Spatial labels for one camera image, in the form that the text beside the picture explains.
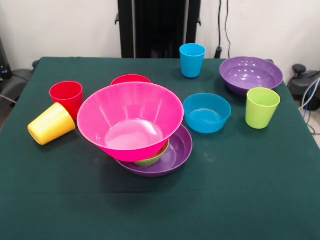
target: pink bowl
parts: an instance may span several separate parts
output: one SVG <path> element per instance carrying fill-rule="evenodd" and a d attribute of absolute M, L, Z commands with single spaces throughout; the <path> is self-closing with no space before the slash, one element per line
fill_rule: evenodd
<path fill-rule="evenodd" d="M 111 157 L 136 162 L 155 155 L 184 118 L 180 99 L 153 83 L 125 82 L 107 86 L 81 106 L 81 134 Z"/>

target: plate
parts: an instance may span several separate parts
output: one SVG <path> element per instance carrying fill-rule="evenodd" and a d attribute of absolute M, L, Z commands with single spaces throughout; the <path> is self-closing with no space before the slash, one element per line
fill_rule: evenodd
<path fill-rule="evenodd" d="M 181 167 L 189 158 L 193 148 L 190 132 L 181 125 L 170 138 L 167 151 L 154 165 L 149 167 L 136 166 L 130 162 L 116 160 L 122 167 L 133 174 L 146 178 L 167 175 Z"/>

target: red cup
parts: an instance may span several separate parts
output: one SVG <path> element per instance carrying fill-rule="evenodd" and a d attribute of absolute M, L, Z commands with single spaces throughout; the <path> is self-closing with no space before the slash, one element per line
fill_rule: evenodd
<path fill-rule="evenodd" d="M 82 85 L 76 81 L 62 81 L 54 85 L 49 93 L 52 101 L 60 103 L 76 121 L 84 98 Z"/>
<path fill-rule="evenodd" d="M 127 82 L 143 82 L 143 83 L 151 84 L 151 81 L 149 80 L 149 78 L 145 76 L 141 76 L 138 74 L 128 74 L 128 75 L 117 77 L 115 80 L 112 81 L 111 85 L 122 84 Z"/>

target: plastic cup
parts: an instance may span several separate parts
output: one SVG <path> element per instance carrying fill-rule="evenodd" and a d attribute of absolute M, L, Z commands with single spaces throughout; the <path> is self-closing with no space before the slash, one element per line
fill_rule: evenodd
<path fill-rule="evenodd" d="M 112 81 L 111 85 L 122 84 L 122 83 L 127 83 L 127 82 L 151 83 L 149 78 L 147 78 L 145 76 L 141 76 L 138 74 L 127 74 L 127 75 L 117 77 L 115 80 Z"/>
<path fill-rule="evenodd" d="M 76 81 L 62 81 L 54 85 L 49 93 L 52 101 L 60 103 L 76 121 L 84 98 L 82 85 Z"/>
<path fill-rule="evenodd" d="M 68 111 L 55 103 L 28 125 L 28 131 L 34 140 L 45 145 L 76 129 Z"/>
<path fill-rule="evenodd" d="M 268 88 L 257 87 L 249 90 L 246 99 L 246 123 L 254 129 L 266 128 L 280 100 L 280 96 Z"/>
<path fill-rule="evenodd" d="M 199 44 L 188 43 L 180 47 L 181 72 L 186 78 L 196 78 L 200 75 L 204 63 L 206 48 Z"/>

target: purple bowl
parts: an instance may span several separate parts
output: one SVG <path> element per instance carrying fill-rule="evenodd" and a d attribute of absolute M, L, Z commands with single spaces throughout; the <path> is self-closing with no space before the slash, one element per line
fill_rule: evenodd
<path fill-rule="evenodd" d="M 254 88 L 274 89 L 284 79 L 276 65 L 250 56 L 238 56 L 224 61 L 220 66 L 220 74 L 226 86 L 241 96 L 246 96 Z"/>
<path fill-rule="evenodd" d="M 155 164 L 148 167 L 141 167 L 131 162 L 116 161 L 133 174 L 146 178 L 156 178 L 167 175 L 181 167 L 188 160 L 192 148 L 192 137 L 189 131 L 181 125 L 170 138 L 167 151 L 165 151 Z"/>

